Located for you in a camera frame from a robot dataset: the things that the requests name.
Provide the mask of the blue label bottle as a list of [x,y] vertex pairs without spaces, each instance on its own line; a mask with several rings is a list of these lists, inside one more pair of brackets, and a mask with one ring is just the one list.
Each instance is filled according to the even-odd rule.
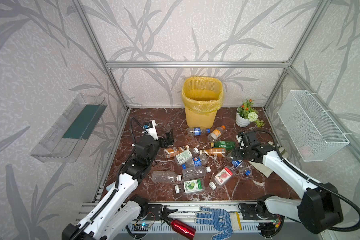
[[231,155],[227,156],[227,160],[232,164],[229,169],[235,173],[249,176],[251,174],[250,165],[244,161],[235,160]]
[[204,136],[210,133],[211,133],[211,129],[199,128],[199,127],[187,128],[187,134],[190,136]]

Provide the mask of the green white label bottle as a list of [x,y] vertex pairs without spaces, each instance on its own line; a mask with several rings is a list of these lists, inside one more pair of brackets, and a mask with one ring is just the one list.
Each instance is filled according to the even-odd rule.
[[198,148],[189,148],[180,154],[175,156],[175,161],[178,165],[185,164],[187,161],[191,160],[192,158],[196,157],[199,154]]

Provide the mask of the amber tea bottle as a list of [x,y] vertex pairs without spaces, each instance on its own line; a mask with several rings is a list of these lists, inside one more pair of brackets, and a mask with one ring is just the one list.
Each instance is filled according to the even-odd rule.
[[227,152],[225,148],[211,148],[206,150],[199,150],[199,154],[205,154],[210,157],[225,157]]

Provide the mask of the clear crushed bottle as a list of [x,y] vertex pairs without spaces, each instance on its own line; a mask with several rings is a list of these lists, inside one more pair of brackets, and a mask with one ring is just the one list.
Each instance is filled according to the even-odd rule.
[[154,171],[152,174],[154,183],[174,184],[182,181],[182,176],[171,171]]

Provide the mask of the pepsi label bottle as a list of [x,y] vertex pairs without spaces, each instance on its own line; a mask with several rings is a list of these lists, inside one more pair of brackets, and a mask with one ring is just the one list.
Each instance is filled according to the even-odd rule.
[[194,157],[193,159],[186,161],[184,164],[182,164],[182,168],[187,169],[187,168],[196,168],[196,167],[206,166],[207,162],[208,162],[207,155],[199,155],[197,157]]

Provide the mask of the clear ribbed bottle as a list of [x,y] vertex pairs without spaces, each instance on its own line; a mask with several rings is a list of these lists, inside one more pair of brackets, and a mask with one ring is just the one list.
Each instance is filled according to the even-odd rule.
[[209,172],[211,172],[211,167],[209,166],[191,167],[183,169],[182,177],[184,181],[201,179]]

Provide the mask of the red pink label bottle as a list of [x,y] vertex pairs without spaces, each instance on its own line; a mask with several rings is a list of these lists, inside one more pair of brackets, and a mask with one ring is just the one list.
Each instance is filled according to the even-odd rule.
[[217,188],[224,186],[232,178],[232,176],[232,170],[226,166],[212,178],[209,183],[209,187],[212,190],[216,190]]

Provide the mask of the green lime label bottle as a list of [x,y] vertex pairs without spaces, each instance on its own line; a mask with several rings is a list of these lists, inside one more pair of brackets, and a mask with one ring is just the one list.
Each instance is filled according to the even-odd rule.
[[202,179],[184,181],[183,183],[175,186],[176,194],[195,194],[204,190],[205,186]]

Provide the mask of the potted plant white pot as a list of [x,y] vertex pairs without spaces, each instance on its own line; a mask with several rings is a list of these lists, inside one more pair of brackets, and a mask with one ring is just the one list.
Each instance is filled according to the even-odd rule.
[[253,100],[247,99],[236,111],[236,124],[241,127],[247,127],[254,123],[258,128],[265,126],[265,122],[259,118],[259,111],[253,108]]

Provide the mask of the orange cap clear bottle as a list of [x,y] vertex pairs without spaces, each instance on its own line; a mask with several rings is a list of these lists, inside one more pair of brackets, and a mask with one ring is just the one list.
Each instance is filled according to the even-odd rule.
[[217,127],[215,130],[213,130],[213,131],[208,135],[208,141],[211,142],[211,143],[216,142],[217,139],[222,136],[222,134],[224,133],[225,130],[226,130],[226,127],[225,127],[225,126]]

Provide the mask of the small circuit board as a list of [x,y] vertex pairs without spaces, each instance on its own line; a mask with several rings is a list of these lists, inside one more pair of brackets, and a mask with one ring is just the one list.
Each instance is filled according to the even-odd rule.
[[154,222],[137,222],[133,224],[133,231],[148,232],[154,226]]

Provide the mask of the red metal flask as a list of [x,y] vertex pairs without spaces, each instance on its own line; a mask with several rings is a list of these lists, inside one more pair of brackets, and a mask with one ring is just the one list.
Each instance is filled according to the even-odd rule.
[[170,218],[169,215],[177,212],[178,209],[168,209],[167,206],[163,207],[162,211],[162,225],[166,223],[173,231],[187,238],[193,240],[196,234],[196,229],[181,222],[180,220]]

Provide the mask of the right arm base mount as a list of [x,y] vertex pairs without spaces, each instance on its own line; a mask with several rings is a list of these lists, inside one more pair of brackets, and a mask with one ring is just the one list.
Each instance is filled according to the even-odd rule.
[[280,215],[271,214],[266,205],[265,200],[272,197],[273,195],[265,195],[258,198],[255,202],[250,203],[239,203],[238,208],[242,213],[244,220],[283,220],[284,218]]

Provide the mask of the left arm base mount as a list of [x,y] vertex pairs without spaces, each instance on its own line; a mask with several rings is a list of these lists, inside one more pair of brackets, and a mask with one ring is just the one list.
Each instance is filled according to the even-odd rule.
[[138,195],[133,196],[130,201],[137,203],[140,207],[140,211],[136,220],[158,221],[162,219],[163,205],[152,204],[148,200],[141,198]]

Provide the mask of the clear acrylic wall shelf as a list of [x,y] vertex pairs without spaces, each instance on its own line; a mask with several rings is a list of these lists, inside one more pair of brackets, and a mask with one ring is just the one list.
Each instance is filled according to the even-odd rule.
[[74,163],[105,112],[101,96],[78,94],[30,155],[42,163]]

